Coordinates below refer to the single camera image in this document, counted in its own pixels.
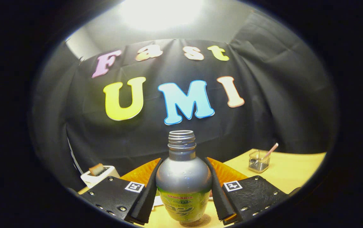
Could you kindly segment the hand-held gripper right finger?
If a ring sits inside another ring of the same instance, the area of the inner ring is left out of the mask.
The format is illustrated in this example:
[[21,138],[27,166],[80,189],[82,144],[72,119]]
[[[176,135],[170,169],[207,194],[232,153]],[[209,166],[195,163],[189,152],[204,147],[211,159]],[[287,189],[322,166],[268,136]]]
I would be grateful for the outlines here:
[[224,225],[251,223],[300,190],[298,187],[287,194],[259,175],[247,177],[210,157],[204,161],[212,174],[216,213]]

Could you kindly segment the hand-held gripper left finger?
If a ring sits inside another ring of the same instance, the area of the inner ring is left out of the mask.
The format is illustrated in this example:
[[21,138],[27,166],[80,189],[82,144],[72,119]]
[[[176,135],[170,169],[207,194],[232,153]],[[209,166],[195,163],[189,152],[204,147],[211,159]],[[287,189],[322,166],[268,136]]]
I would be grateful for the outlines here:
[[132,226],[145,225],[155,201],[155,177],[162,162],[161,158],[155,159],[121,178],[104,175],[93,187],[69,192],[106,217]]

